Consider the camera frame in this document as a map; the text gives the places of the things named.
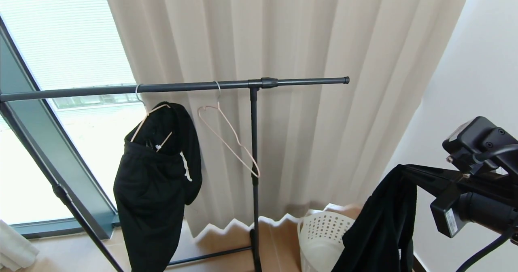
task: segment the clothes hanger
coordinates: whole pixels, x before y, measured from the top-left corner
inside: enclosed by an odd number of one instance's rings
[[[220,139],[220,141],[222,141],[226,147],[232,152],[232,154],[234,154],[234,156],[248,169],[252,172],[252,174],[254,176],[256,176],[257,178],[259,178],[261,176],[261,171],[259,170],[259,166],[257,165],[257,162],[255,161],[254,157],[252,156],[252,154],[250,154],[250,152],[248,151],[248,149],[241,144],[241,142],[239,141],[239,137],[237,136],[237,133],[236,133],[236,130],[234,129],[234,127],[231,125],[230,121],[228,121],[227,117],[225,116],[225,113],[223,113],[223,111],[221,111],[221,107],[220,107],[220,97],[221,97],[221,88],[220,88],[220,84],[217,82],[217,81],[214,81],[216,83],[216,85],[218,85],[218,89],[219,89],[219,93],[218,93],[218,106],[217,107],[214,107],[214,106],[210,106],[210,105],[207,105],[207,106],[201,106],[200,108],[198,108],[198,117],[200,117],[200,119],[203,121],[203,123],[205,123],[205,125],[207,125],[207,127],[212,131],[214,132],[214,134]],[[257,169],[257,174],[252,170],[250,169],[250,167],[248,167],[248,165],[231,149],[231,147],[228,145],[228,143],[226,143],[226,141],[220,136],[218,135],[218,133],[216,131],[214,131],[214,129],[205,121],[205,119],[203,119],[202,117],[202,114],[200,113],[200,111],[203,109],[204,111],[207,110],[207,108],[214,108],[216,110],[218,110],[218,112],[223,116],[223,118],[225,119],[226,123],[228,124],[228,126],[230,126],[230,128],[232,129],[232,132],[234,133],[234,135],[236,136],[236,141],[237,141],[237,144],[243,148],[246,153],[248,154],[248,156],[252,159],[256,169]]]
[[[140,84],[138,84],[136,87],[135,87],[135,95],[137,96],[137,99],[142,102],[142,104],[144,104],[144,101],[140,100],[140,97],[138,96],[138,88],[139,88]],[[151,111],[146,111],[146,117],[144,117],[144,119],[140,122],[140,124],[138,125],[138,128],[137,130],[135,130],[135,133],[133,134],[133,137],[131,137],[131,142],[133,142],[133,140],[135,139],[135,137],[137,136],[137,133],[140,131],[140,129],[142,128],[142,125],[144,124],[144,121],[146,121],[146,118],[148,118],[148,116],[153,113],[154,111],[157,111],[159,110],[160,108],[162,107],[167,107],[167,108],[171,108],[171,106],[169,106],[168,104],[163,104],[161,106],[158,106],[157,108],[154,108],[152,109]],[[157,148],[157,151],[156,152],[159,152],[159,150],[161,149],[161,147],[165,144],[165,142],[169,139],[169,137],[172,135],[172,132],[169,133],[169,135],[167,135],[167,137],[163,140],[163,142],[161,144],[158,144],[158,145],[155,145],[155,148]]]

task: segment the laundry basket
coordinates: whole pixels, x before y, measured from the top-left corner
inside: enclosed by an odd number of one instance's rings
[[[297,231],[302,272],[330,272],[344,250],[342,236],[354,222],[329,211],[300,219]]]

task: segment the white fabric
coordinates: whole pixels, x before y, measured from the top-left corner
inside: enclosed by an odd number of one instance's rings
[[[108,0],[137,83],[350,76],[349,85],[259,91],[259,212],[302,216],[363,202],[389,161],[465,0]],[[185,211],[194,235],[253,219],[249,171],[196,115],[217,91],[145,94],[186,106],[204,183]],[[251,147],[248,90],[221,106]],[[210,125],[239,151],[217,115]]]
[[[0,267],[12,271],[31,266],[39,250],[13,228],[0,220]]]

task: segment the wooden floor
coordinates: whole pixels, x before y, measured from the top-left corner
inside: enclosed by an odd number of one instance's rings
[[[351,218],[356,218],[359,208],[355,206],[332,209]],[[287,215],[274,222],[261,217],[259,221],[259,255],[265,272],[299,272],[300,255],[297,239],[297,219]],[[85,234],[44,238],[33,241],[40,250],[36,262],[20,272],[112,272],[114,269]],[[131,267],[120,229],[104,244],[125,272]],[[196,257],[250,245],[248,227],[232,222],[224,230],[208,227],[196,239],[191,237],[185,223],[178,249],[173,260]],[[175,272],[253,272],[250,250],[214,257],[203,261],[176,265],[166,271]]]

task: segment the metal hook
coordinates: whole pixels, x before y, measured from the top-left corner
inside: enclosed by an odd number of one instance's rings
[[[137,99],[142,102],[142,104],[144,104],[144,101],[140,100],[140,97],[138,96],[138,88],[139,86],[142,85],[142,84],[138,84],[136,87],[135,87],[135,96],[137,96]]]
[[[220,102],[220,97],[221,97],[221,87],[220,87],[220,84],[217,82],[217,81],[214,81],[216,83],[216,85],[218,85],[218,89],[220,91],[220,93],[218,94],[218,103]]]

